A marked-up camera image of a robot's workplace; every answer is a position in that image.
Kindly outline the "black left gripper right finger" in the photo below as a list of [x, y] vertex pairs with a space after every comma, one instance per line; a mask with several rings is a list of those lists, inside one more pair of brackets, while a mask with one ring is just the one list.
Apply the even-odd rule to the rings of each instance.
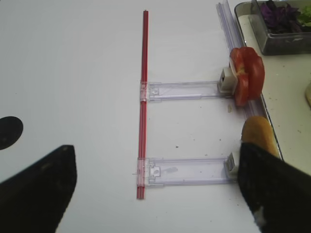
[[242, 143], [238, 185], [262, 233], [311, 231], [311, 177], [252, 143]]

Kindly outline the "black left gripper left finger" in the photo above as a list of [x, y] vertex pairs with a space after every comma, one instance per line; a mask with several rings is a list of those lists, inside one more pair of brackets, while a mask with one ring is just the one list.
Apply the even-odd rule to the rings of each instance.
[[0, 184], [2, 233], [54, 233], [77, 184], [74, 146], [62, 145]]

